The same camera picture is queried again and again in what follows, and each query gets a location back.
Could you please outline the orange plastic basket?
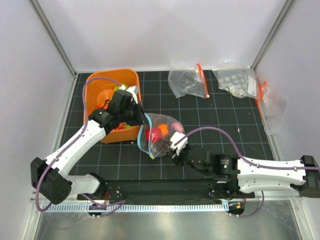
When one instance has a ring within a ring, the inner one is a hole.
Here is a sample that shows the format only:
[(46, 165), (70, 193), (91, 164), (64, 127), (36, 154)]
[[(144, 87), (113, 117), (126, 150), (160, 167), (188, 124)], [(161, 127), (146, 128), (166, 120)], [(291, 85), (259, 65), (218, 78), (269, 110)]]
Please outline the orange plastic basket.
[[(138, 74), (129, 68), (120, 68), (92, 73), (86, 79), (86, 88), (84, 100), (87, 107), (87, 113), (90, 115), (100, 103), (110, 100), (114, 94), (114, 87), (118, 84), (126, 84), (128, 87), (140, 87)], [(138, 137), (139, 126), (128, 126), (125, 129), (112, 130), (100, 142), (103, 144), (118, 143), (124, 141), (134, 141)]]

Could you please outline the purple onion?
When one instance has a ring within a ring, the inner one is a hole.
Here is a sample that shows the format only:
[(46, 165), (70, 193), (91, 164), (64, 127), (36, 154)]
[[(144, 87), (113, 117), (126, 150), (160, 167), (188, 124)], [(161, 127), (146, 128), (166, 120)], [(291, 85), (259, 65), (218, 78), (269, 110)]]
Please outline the purple onion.
[(171, 127), (176, 131), (176, 132), (179, 132), (179, 133), (183, 133), (184, 132), (184, 127), (183, 125), (176, 121), (176, 122), (173, 122), (171, 123)]

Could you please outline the purple grape bunch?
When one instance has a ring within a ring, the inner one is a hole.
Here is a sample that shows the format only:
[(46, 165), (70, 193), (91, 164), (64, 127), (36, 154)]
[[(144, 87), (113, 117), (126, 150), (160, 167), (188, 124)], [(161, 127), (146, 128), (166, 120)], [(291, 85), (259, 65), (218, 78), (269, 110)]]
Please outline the purple grape bunch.
[(165, 154), (170, 150), (170, 138), (175, 133), (175, 130), (169, 124), (166, 125), (168, 125), (168, 135), (166, 137), (162, 137), (158, 142), (150, 142), (151, 149), (158, 154)]

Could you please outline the clear blue-zip bag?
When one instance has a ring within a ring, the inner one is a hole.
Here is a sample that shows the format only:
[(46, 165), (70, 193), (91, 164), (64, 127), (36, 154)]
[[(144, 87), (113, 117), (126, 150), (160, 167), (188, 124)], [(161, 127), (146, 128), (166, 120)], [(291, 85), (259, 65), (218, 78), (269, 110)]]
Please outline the clear blue-zip bag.
[(175, 150), (175, 143), (185, 136), (185, 129), (180, 121), (172, 116), (145, 113), (145, 122), (140, 126), (137, 145), (151, 159), (163, 157)]

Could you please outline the orange fruit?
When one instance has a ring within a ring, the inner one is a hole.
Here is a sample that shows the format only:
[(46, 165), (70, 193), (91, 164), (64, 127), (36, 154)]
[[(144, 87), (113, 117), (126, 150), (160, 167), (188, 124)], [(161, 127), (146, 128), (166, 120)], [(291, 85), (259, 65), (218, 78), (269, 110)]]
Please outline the orange fruit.
[(160, 129), (162, 137), (165, 138), (169, 133), (168, 125), (167, 124), (159, 124), (157, 127)]

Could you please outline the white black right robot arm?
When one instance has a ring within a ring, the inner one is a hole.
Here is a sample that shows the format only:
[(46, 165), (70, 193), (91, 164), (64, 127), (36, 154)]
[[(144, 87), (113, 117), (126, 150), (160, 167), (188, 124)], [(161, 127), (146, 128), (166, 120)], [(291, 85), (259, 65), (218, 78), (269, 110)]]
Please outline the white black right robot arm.
[(320, 168), (310, 155), (291, 161), (243, 160), (237, 155), (214, 154), (187, 145), (181, 151), (171, 151), (169, 156), (175, 165), (187, 166), (222, 184), (230, 198), (260, 191), (291, 190), (301, 197), (320, 196)]

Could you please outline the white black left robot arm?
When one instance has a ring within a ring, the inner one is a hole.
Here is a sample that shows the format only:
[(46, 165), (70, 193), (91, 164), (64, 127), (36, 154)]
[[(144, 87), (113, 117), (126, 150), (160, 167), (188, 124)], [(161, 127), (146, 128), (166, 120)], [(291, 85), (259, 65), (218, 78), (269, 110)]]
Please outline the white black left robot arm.
[(107, 108), (98, 108), (79, 131), (62, 147), (45, 159), (35, 158), (30, 164), (35, 199), (43, 195), (52, 204), (62, 203), (68, 196), (89, 194), (94, 200), (106, 195), (103, 179), (93, 173), (78, 176), (69, 172), (80, 158), (121, 123), (144, 124), (145, 116), (138, 100), (139, 88), (131, 86), (116, 91)]

